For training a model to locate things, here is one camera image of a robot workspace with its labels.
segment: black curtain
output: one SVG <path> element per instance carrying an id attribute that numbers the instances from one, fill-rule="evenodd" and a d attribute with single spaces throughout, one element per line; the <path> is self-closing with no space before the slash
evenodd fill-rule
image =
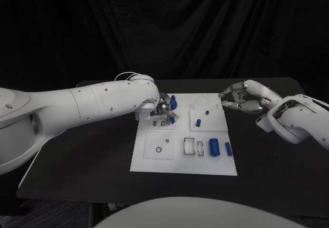
<path id="1" fill-rule="evenodd" d="M 42 0 L 0 3 L 0 86 L 112 80 L 295 78 L 328 99 L 327 0 Z"/>

